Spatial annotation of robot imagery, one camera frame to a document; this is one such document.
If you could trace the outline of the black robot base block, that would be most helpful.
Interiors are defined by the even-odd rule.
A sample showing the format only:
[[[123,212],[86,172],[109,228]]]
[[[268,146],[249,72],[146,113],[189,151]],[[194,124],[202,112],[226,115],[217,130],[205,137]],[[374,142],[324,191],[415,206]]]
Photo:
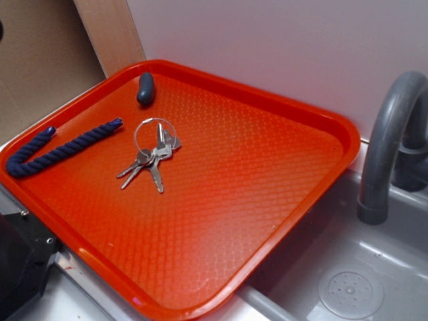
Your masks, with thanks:
[[[12,320],[40,300],[60,246],[31,212],[1,216],[1,319]]]

